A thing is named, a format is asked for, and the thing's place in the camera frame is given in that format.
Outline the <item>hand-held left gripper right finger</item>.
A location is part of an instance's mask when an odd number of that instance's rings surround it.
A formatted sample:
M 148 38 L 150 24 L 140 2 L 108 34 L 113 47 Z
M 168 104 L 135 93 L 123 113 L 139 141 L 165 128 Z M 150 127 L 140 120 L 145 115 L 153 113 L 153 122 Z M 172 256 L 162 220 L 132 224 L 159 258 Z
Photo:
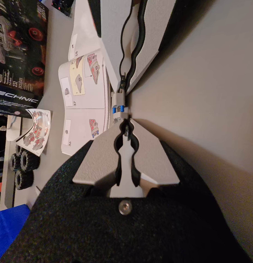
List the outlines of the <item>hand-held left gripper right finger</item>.
M 131 178 L 140 187 L 143 197 L 152 188 L 178 185 L 178 178 L 160 140 L 135 120 L 129 120 L 129 135 L 134 153 L 131 157 Z

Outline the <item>dark toy piece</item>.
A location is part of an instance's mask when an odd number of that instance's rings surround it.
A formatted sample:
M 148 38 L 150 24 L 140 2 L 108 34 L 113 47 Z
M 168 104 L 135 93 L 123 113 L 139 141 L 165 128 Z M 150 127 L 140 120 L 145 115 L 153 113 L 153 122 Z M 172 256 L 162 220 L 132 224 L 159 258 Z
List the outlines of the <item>dark toy piece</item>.
M 74 0 L 52 0 L 52 6 L 70 17 Z

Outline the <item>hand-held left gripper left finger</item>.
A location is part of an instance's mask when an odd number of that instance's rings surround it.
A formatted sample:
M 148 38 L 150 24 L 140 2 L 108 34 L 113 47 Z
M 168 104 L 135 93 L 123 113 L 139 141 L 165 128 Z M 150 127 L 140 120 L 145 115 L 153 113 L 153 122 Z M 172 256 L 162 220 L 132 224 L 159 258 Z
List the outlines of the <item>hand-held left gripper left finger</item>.
M 92 143 L 80 164 L 73 183 L 93 187 L 94 193 L 107 193 L 122 178 L 122 162 L 119 149 L 123 146 L 123 135 L 127 119 L 119 120 Z

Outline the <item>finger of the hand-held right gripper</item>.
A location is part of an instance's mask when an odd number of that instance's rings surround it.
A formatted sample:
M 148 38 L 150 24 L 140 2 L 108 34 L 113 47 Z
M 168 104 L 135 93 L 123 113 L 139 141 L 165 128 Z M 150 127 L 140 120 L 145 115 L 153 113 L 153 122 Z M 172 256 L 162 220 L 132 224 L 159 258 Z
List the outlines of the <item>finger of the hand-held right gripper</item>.
M 131 54 L 131 67 L 126 77 L 126 95 L 135 87 L 158 54 L 175 2 L 141 1 L 138 11 L 139 36 Z
M 131 0 L 101 0 L 101 49 L 114 91 L 131 66 L 131 26 L 125 29 L 131 12 Z

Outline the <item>blue box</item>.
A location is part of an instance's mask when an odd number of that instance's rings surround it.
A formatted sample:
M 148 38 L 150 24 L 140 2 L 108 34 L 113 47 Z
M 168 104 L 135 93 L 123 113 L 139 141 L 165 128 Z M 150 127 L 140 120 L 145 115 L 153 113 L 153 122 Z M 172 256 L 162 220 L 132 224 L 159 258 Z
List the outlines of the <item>blue box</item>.
M 29 214 L 26 204 L 0 211 L 0 258 L 20 233 Z

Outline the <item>black toy set box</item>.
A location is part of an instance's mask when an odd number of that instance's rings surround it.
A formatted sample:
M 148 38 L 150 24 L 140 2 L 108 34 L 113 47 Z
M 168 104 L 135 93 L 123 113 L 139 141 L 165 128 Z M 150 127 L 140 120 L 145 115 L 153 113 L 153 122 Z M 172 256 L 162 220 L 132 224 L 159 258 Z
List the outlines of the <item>black toy set box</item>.
M 44 93 L 48 8 L 0 0 L 0 113 L 29 118 Z

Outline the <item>grey toy brick part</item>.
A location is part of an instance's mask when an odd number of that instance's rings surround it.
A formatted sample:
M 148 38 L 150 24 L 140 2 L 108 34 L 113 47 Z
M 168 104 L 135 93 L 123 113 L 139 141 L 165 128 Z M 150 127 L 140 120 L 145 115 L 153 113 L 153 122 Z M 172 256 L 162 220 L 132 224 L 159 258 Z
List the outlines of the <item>grey toy brick part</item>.
M 125 107 L 126 73 L 122 75 L 118 92 L 111 92 L 112 108 Z

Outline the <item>grey toy brick with blue pins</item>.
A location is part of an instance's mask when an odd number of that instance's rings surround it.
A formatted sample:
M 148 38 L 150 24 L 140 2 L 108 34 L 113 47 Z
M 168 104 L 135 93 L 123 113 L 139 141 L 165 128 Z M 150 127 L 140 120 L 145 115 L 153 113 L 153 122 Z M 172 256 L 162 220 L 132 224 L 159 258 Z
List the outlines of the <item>grey toy brick with blue pins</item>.
M 128 114 L 128 107 L 123 105 L 112 107 L 112 114 L 111 114 L 112 124 L 116 124 L 120 120 L 126 120 L 124 136 L 127 137 L 127 140 L 130 140 L 130 125 L 129 125 L 129 114 Z

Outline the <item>toy instruction booklet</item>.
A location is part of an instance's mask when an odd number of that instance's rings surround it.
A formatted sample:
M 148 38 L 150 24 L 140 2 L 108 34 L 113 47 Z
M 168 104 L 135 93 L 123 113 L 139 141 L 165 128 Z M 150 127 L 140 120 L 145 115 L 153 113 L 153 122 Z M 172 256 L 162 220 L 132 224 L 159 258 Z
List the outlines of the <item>toy instruction booklet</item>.
M 64 100 L 63 154 L 72 156 L 109 127 L 110 82 L 88 1 L 75 1 L 68 62 L 58 76 Z

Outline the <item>curled sticker sheet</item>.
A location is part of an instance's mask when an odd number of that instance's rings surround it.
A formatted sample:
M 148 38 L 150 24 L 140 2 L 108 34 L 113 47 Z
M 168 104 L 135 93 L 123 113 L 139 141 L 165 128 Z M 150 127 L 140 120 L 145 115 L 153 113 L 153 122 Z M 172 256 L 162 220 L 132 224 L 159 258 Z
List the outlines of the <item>curled sticker sheet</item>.
M 26 133 L 19 136 L 15 143 L 40 157 L 49 137 L 51 111 L 35 108 L 26 111 L 32 117 L 33 125 Z

